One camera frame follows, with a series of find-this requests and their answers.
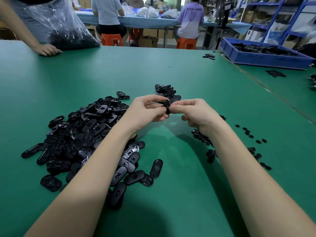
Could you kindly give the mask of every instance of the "blue plastic bin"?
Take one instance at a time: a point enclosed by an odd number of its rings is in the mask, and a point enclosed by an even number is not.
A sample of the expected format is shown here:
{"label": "blue plastic bin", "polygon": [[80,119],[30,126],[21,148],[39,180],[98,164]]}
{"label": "blue plastic bin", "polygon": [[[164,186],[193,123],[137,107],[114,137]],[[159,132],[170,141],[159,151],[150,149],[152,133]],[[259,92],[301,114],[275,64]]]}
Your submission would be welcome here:
{"label": "blue plastic bin", "polygon": [[270,55],[270,54],[261,54],[261,53],[242,52],[242,51],[238,51],[232,45],[232,43],[242,43],[245,45],[254,44],[254,45],[262,45],[266,47],[276,46],[276,45],[224,37],[220,47],[223,50],[223,52],[227,55],[227,57],[231,60],[231,62],[235,64],[305,70],[314,61],[314,58],[310,56],[301,54],[297,51],[288,49],[280,45],[278,45],[279,49],[296,53],[297,56]]}

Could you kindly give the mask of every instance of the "forearm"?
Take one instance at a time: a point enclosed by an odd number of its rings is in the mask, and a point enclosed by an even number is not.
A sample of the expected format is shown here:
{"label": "forearm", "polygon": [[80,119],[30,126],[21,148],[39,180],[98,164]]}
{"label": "forearm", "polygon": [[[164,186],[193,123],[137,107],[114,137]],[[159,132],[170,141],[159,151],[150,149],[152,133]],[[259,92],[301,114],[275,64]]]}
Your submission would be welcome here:
{"label": "forearm", "polygon": [[26,236],[92,236],[131,134],[116,124]]}
{"label": "forearm", "polygon": [[251,236],[315,236],[316,226],[250,154],[229,125],[208,133]]}
{"label": "forearm", "polygon": [[8,0],[0,0],[0,17],[10,30],[13,31],[30,48],[33,49],[40,45],[38,40],[14,12]]}

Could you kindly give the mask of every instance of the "right hand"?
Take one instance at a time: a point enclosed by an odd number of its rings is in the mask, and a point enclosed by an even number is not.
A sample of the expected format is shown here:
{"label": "right hand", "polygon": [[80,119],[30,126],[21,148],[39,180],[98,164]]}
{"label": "right hand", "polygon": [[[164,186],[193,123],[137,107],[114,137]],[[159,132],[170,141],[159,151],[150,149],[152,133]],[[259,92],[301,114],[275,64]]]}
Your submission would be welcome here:
{"label": "right hand", "polygon": [[61,50],[57,49],[56,47],[50,44],[44,44],[44,45],[40,44],[36,46],[35,48],[33,48],[33,50],[43,56],[52,56],[52,55],[58,55],[59,53],[63,53]]}
{"label": "right hand", "polygon": [[170,105],[169,110],[172,114],[184,114],[181,119],[188,121],[190,127],[199,128],[203,135],[207,135],[213,124],[223,121],[203,99],[176,101]]}

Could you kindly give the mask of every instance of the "light blue shirt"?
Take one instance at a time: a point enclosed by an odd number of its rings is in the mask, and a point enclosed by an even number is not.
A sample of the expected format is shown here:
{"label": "light blue shirt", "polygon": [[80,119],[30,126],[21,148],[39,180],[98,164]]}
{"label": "light blue shirt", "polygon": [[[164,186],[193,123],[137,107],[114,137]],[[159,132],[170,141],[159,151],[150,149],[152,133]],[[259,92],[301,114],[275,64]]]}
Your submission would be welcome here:
{"label": "light blue shirt", "polygon": [[117,11],[122,8],[119,0],[91,0],[91,9],[98,12],[100,25],[119,25]]}

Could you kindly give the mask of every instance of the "person in purple shirt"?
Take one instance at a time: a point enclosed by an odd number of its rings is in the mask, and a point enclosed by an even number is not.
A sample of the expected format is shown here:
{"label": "person in purple shirt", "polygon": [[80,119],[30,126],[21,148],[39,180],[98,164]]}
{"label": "person in purple shirt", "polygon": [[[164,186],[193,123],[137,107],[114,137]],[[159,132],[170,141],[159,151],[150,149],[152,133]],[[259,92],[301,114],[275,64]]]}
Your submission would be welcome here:
{"label": "person in purple shirt", "polygon": [[181,27],[173,30],[176,41],[178,41],[179,37],[188,39],[196,39],[198,37],[198,27],[204,22],[204,9],[198,1],[191,0],[181,11],[178,18]]}

